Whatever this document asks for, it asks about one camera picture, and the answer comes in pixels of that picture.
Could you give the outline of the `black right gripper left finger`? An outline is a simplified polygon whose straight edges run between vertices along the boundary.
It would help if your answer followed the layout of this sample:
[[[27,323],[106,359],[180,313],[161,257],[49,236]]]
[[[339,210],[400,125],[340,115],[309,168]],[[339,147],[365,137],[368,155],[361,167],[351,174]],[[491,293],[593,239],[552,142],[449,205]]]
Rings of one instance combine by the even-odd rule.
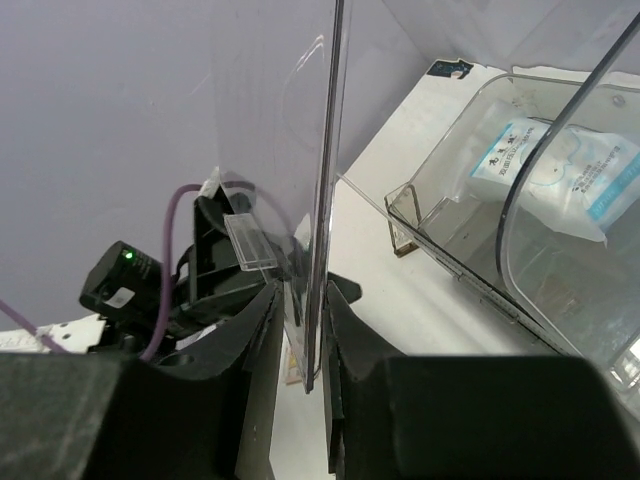
[[[269,479],[280,288],[151,364],[123,354],[5,353],[5,479]]]

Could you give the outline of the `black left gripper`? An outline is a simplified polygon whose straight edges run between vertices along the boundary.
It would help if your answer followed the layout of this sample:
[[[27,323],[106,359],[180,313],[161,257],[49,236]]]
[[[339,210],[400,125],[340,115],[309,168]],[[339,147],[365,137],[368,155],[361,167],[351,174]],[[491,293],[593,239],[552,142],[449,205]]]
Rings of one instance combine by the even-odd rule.
[[[224,225],[231,215],[230,199],[223,192],[199,196],[193,204],[193,244],[177,266],[187,276],[175,279],[172,298],[174,325],[212,325],[240,313],[266,285],[263,274],[244,271]],[[334,272],[328,273],[326,302],[354,303],[361,285]]]

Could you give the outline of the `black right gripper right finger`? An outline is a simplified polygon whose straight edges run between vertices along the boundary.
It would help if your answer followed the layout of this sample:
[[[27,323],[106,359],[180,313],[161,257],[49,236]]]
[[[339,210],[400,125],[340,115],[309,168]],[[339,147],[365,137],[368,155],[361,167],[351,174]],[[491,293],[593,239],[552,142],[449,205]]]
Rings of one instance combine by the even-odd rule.
[[[568,356],[412,356],[335,285],[323,315],[329,471],[339,479],[635,479],[598,372]]]

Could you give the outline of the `clear smoky makeup organizer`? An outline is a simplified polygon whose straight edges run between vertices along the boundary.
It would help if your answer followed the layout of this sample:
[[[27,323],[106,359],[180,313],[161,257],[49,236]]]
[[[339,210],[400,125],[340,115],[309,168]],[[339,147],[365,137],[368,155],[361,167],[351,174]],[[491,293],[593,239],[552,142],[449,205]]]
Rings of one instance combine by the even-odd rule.
[[[521,205],[536,162],[573,125],[639,147],[635,1],[217,1],[211,13],[215,164],[242,265],[279,280],[303,386],[343,248],[363,263],[394,224],[429,270],[410,289],[459,309],[448,273],[548,350],[639,391],[639,199],[604,242],[555,232]],[[474,65],[429,76],[437,59]],[[504,201],[470,195],[503,101],[550,128]]]

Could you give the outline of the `white puffy cotton pad bag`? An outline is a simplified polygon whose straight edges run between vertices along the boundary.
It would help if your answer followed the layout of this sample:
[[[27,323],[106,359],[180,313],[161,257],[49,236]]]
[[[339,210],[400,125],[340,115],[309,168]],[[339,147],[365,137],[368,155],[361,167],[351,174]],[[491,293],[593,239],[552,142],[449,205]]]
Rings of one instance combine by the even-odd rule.
[[[465,187],[484,202],[504,201],[548,122],[497,101],[474,133],[476,155]],[[639,147],[614,133],[563,129],[521,190],[522,207],[551,230],[604,242],[609,227],[639,199]]]

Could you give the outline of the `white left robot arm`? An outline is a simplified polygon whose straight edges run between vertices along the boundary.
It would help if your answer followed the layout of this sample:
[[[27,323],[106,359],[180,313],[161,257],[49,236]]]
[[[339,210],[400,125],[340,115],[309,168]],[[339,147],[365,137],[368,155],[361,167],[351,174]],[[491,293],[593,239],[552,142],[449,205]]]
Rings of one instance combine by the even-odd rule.
[[[7,302],[2,313],[33,339],[32,352],[128,351],[151,359],[198,339],[243,310],[266,282],[244,269],[224,224],[231,207],[222,191],[197,194],[193,242],[172,255],[180,187],[166,209],[159,260],[124,241],[112,244],[90,270],[79,302],[90,311],[80,320],[36,326]]]

